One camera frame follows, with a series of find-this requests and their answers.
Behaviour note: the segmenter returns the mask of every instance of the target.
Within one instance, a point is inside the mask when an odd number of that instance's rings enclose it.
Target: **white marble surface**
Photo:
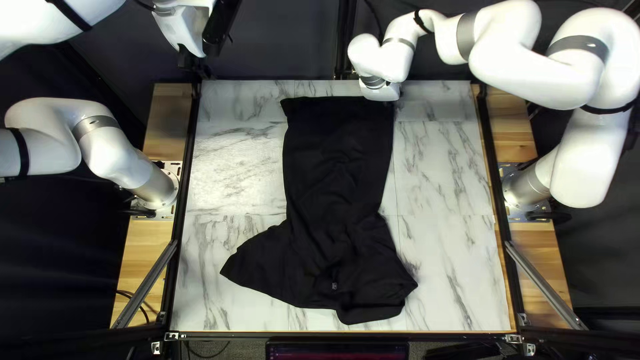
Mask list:
[[[509,329],[487,175],[469,83],[407,81],[380,212],[419,286],[391,319],[344,325],[219,274],[238,245],[285,218],[279,101],[359,96],[356,81],[203,85],[172,329],[500,331]]]

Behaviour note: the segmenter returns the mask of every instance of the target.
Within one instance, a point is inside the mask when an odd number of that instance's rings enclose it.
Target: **black cable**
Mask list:
[[[573,217],[569,213],[562,213],[560,211],[551,211],[550,213],[537,213],[530,211],[525,214],[525,218],[529,221],[537,219],[551,219],[554,221],[554,224],[563,224],[571,220]]]
[[[142,2],[142,1],[140,1],[140,0],[133,0],[133,1],[135,1],[135,2],[136,2],[136,4],[138,4],[138,5],[142,6],[143,8],[145,8],[145,9],[149,10],[150,12],[154,11],[154,7],[153,7],[152,5],[145,4],[145,3],[143,3],[143,2]]]
[[[197,352],[193,351],[191,349],[191,346],[189,346],[189,342],[188,341],[185,341],[184,345],[187,347],[187,356],[189,356],[189,354],[193,354],[193,355],[196,355],[198,357],[201,357],[202,359],[213,359],[214,357],[222,354],[222,352],[225,351],[225,349],[227,348],[227,346],[229,346],[230,343],[231,343],[231,341],[227,341],[225,346],[222,347],[222,350],[220,350],[219,352],[217,352],[217,353],[215,353],[213,355],[208,355],[208,356],[203,356],[203,355],[200,355]]]
[[[156,217],[156,212],[153,210],[123,209],[123,210],[118,210],[118,212],[121,214],[128,214],[128,215],[137,216],[137,217],[148,217],[148,218]]]
[[[120,290],[116,290],[116,294],[118,294],[118,295],[122,295],[122,296],[124,296],[124,297],[129,298],[129,300],[131,300],[131,296],[130,296],[130,295],[128,295],[128,294],[126,294],[126,293],[124,293],[124,292],[122,292],[122,291],[120,291]],[[142,307],[142,305],[140,306],[140,311],[142,311],[142,315],[144,315],[144,316],[145,316],[145,319],[147,320],[147,324],[150,324],[151,322],[149,321],[149,315],[147,315],[147,312],[146,312],[146,311],[145,311],[145,309]]]
[[[122,293],[125,293],[125,294],[129,294],[129,295],[131,295],[131,296],[133,296],[133,295],[134,295],[134,293],[132,293],[131,291],[127,291],[127,290],[118,290],[118,291],[120,291],[120,292],[122,292]],[[143,300],[143,302],[142,302],[142,303],[143,303],[144,305],[146,305],[146,306],[149,308],[149,310],[150,310],[154,315],[158,315],[158,311],[157,311],[156,309],[154,309],[151,305],[149,305],[149,303],[148,303],[146,300]]]
[[[122,202],[126,204],[128,202],[132,202],[135,199],[136,199],[136,196],[135,195],[131,195],[130,197],[124,199]]]
[[[127,359],[125,360],[131,360],[133,359],[133,355],[136,353],[136,347],[131,347],[129,349],[129,353],[127,354]]]
[[[378,27],[378,41],[382,42],[382,37],[384,36],[384,33],[382,32],[382,25],[380,24],[380,18],[378,17],[378,14],[376,13],[376,10],[373,10],[373,5],[371,4],[371,2],[369,2],[369,0],[363,0],[364,3],[367,5],[367,7],[369,7],[369,10],[371,11],[371,15],[373,15],[373,18],[376,20],[376,26]]]

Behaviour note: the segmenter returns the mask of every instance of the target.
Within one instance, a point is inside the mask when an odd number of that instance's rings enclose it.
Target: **wire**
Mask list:
[[[118,212],[121,214],[128,214],[130,216],[136,216],[136,217],[147,217],[147,218],[156,217],[156,212],[153,210],[123,209],[123,210],[118,210]]]
[[[127,354],[127,359],[125,360],[131,360],[133,359],[133,355],[136,353],[136,347],[131,347],[129,349],[129,353]]]
[[[152,5],[145,4],[145,3],[143,3],[143,2],[142,2],[142,1],[140,1],[140,0],[133,0],[133,1],[135,1],[135,2],[136,2],[136,4],[138,4],[138,5],[142,6],[143,8],[145,8],[145,9],[149,10],[150,12],[152,12],[152,11],[154,11],[154,10],[155,10],[155,9],[154,9],[154,7],[153,7]]]
[[[131,195],[130,197],[124,199],[122,202],[127,204],[128,202],[132,202],[135,199],[136,199],[136,196],[135,195]]]
[[[189,357],[189,354],[193,354],[193,355],[196,355],[196,356],[198,356],[198,357],[201,357],[202,359],[213,359],[214,357],[216,357],[216,356],[218,356],[218,355],[222,354],[222,352],[223,352],[223,351],[225,351],[225,349],[227,348],[227,346],[229,346],[229,344],[230,344],[230,343],[231,343],[231,341],[227,341],[227,343],[225,344],[225,346],[223,346],[223,347],[222,347],[222,350],[220,350],[219,352],[217,352],[217,353],[215,353],[215,354],[213,354],[213,355],[208,355],[208,356],[200,355],[200,354],[198,354],[197,352],[193,351],[193,350],[191,349],[191,346],[189,345],[189,342],[188,342],[188,341],[185,341],[185,342],[184,342],[184,345],[187,347],[187,350],[188,350],[188,351],[187,351],[187,356],[188,356],[188,357]]]
[[[131,300],[131,295],[128,295],[124,292],[122,292],[122,290],[116,290],[116,294],[118,295],[122,295],[124,297],[129,298],[129,300]],[[145,311],[145,309],[142,307],[142,305],[140,306],[140,311],[142,311],[142,315],[145,316],[145,319],[147,320],[147,324],[150,324],[151,322],[149,321],[149,315],[147,315],[147,312]]]
[[[132,293],[131,291],[127,291],[127,290],[118,290],[118,291],[120,291],[121,293],[129,294],[131,296],[134,295],[134,293]],[[156,309],[154,309],[151,305],[149,305],[149,303],[146,300],[143,300],[142,303],[144,305],[146,305],[154,315],[158,315],[158,311]]]
[[[382,41],[382,36],[384,35],[382,32],[382,25],[380,24],[380,18],[378,17],[378,14],[376,13],[376,10],[373,10],[373,5],[371,4],[371,2],[369,2],[369,0],[363,0],[364,3],[367,5],[367,7],[369,8],[369,10],[371,11],[371,15],[373,15],[373,19],[376,20],[376,26],[378,27],[378,41]]]

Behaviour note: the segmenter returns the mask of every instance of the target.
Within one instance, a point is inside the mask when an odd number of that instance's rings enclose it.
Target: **wooden board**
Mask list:
[[[191,84],[156,84],[154,87],[145,146],[143,152],[151,160],[182,160],[186,143],[187,125],[191,112]],[[160,253],[171,240],[172,221],[129,221],[129,232],[125,243],[118,289],[135,292],[142,283]],[[147,295],[145,302],[158,311],[164,288],[164,272]],[[118,318],[126,305],[125,296],[116,295],[111,314],[111,323]],[[153,322],[156,315],[150,307],[143,308]],[[146,324],[138,310],[129,326]]]
[[[477,95],[479,87],[472,85],[472,89],[474,96]],[[489,88],[487,107],[498,162],[525,162],[538,156],[524,100],[502,90]],[[571,306],[553,223],[512,223],[509,228],[518,250]],[[497,225],[496,238],[500,239]],[[500,260],[506,279],[501,245]],[[522,302],[531,323],[535,326],[568,328],[567,323],[551,308],[540,290],[525,274],[518,272]]]

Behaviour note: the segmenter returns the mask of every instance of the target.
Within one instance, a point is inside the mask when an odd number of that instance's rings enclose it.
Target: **robotic arm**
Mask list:
[[[0,60],[28,44],[55,44],[91,29],[118,10],[125,0],[19,0],[3,3],[0,12]],[[224,1],[219,14],[216,0],[154,0],[152,15],[164,37],[178,51],[179,45],[199,58],[207,56],[203,40],[218,45],[223,39],[203,36],[207,25],[219,36],[228,31],[238,0]]]
[[[127,140],[104,105],[37,97],[14,104],[0,129],[0,177],[59,174],[84,159],[91,171],[143,199],[148,209],[169,206],[171,178]]]
[[[640,30],[617,10],[584,10],[560,27],[543,56],[531,51],[540,23],[531,0],[452,18],[419,10],[393,20],[382,45],[358,35],[348,55],[366,98],[397,100],[417,39],[434,33],[445,63],[468,63],[481,81],[536,104],[578,108],[560,145],[505,182],[505,199],[521,209],[549,195],[574,208],[596,206],[609,189],[640,88]]]

